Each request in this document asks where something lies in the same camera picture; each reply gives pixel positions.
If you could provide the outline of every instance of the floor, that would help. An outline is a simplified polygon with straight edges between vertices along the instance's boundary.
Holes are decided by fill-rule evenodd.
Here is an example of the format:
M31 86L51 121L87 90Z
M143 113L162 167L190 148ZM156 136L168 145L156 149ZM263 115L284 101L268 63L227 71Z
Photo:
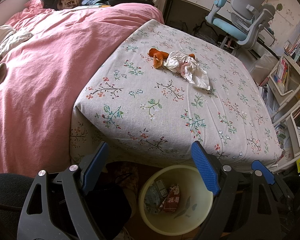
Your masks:
M141 189L143 184L160 169L161 168L138 164L139 190ZM125 227L135 240L186 240L189 238L193 238L199 230L199 228L197 228L181 236L164 236L154 232L143 222L139 210L137 210L136 214L132 218L130 218Z

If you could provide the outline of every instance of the pink blanket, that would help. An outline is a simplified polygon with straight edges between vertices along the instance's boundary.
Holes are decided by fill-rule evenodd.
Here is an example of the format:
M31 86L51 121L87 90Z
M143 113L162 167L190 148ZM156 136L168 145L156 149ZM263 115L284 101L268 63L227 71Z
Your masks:
M146 4L120 4L74 12L43 9L41 0L6 24L34 36L2 60L0 173L34 177L70 164L71 112L80 91L137 28L161 12Z

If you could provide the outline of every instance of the mattress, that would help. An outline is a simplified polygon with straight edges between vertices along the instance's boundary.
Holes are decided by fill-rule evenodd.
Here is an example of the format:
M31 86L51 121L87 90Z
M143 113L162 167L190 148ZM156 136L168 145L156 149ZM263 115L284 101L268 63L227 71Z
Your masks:
M150 48L195 54L210 91L180 74L153 68ZM78 96L72 113L70 154L78 163L101 140L108 162L193 165L190 147L238 171L276 161L281 149L265 104L243 64L205 41L150 20L106 60Z

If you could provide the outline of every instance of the office chair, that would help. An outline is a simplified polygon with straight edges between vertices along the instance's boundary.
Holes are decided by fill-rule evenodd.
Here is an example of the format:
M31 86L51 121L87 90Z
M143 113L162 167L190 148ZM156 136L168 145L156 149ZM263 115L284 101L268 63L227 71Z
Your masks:
M275 8L265 0L231 0L231 7L238 14L231 13L233 25L215 17L215 14L226 4L227 0L215 0L214 7L206 17L209 24L219 27L231 36L234 41L245 49L252 49L257 42L258 34L269 27L269 21L274 18ZM228 36L221 43L225 45Z

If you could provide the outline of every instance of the food wrapper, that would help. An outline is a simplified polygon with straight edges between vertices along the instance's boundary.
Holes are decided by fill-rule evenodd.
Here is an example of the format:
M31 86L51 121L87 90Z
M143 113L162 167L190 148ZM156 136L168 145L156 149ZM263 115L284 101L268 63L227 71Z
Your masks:
M172 184L168 196L160 205L161 211L172 212L172 213L175 212L178 208L179 198L180 198L179 184L177 185Z
M147 190L144 199L144 208L150 214L158 214L160 212L159 206L168 195L168 191L160 179L154 182Z

